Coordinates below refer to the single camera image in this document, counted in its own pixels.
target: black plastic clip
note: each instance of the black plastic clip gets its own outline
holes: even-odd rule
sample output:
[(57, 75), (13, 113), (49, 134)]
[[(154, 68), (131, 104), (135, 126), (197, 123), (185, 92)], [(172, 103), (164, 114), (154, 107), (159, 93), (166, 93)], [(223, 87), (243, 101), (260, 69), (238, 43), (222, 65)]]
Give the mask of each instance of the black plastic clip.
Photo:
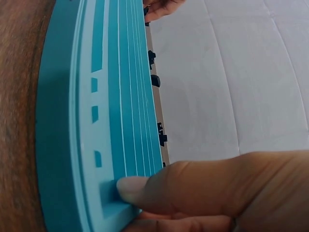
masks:
[(148, 51), (148, 60), (149, 60), (149, 66), (150, 66), (150, 70), (152, 70), (152, 65), (155, 63), (155, 59), (156, 55), (152, 50)]
[(160, 86), (161, 86), (160, 77), (158, 77), (157, 75), (152, 74), (151, 75), (151, 84), (153, 86), (156, 86), (156, 87), (160, 88)]
[(164, 143), (168, 141), (168, 136), (163, 133), (163, 127), (161, 122), (157, 123), (157, 126), (159, 132), (160, 145), (164, 146)]
[(149, 11), (149, 7), (145, 7), (144, 8), (144, 16), (146, 16), (146, 14), (148, 14), (148, 11)]
[(149, 7), (146, 6), (146, 7), (144, 8), (144, 16), (146, 16), (146, 14), (148, 13), (148, 11), (149, 11)]

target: fingernail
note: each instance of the fingernail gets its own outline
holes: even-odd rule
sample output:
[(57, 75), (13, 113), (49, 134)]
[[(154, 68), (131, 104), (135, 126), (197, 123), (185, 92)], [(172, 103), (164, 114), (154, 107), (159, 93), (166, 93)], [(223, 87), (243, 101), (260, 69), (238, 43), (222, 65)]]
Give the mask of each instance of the fingernail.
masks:
[(129, 203), (135, 203), (144, 189), (147, 177), (126, 177), (118, 180), (117, 189), (122, 199)]

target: skin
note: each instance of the skin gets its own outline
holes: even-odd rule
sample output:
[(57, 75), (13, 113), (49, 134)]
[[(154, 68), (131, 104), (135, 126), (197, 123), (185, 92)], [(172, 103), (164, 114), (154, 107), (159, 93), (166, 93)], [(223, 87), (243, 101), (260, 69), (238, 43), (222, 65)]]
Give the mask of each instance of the skin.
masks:
[(144, 7), (149, 6), (145, 22), (155, 21), (175, 12), (185, 0), (143, 0)]
[(308, 180), (309, 151), (177, 162), (118, 181), (124, 201), (144, 210), (124, 232), (307, 232)]

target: blue plastic frame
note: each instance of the blue plastic frame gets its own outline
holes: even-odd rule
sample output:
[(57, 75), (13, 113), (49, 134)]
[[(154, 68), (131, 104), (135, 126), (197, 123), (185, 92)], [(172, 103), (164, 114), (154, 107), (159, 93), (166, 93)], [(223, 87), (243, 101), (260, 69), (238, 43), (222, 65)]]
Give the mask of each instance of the blue plastic frame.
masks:
[(162, 169), (141, 0), (56, 2), (36, 118), (48, 231), (121, 231), (140, 210), (116, 181)]

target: white fabric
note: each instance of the white fabric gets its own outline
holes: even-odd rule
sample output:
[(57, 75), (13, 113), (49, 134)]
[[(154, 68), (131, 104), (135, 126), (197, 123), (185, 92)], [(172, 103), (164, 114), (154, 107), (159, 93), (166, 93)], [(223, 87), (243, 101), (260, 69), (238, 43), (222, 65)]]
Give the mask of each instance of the white fabric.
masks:
[(187, 0), (151, 30), (171, 162), (309, 149), (309, 0)]

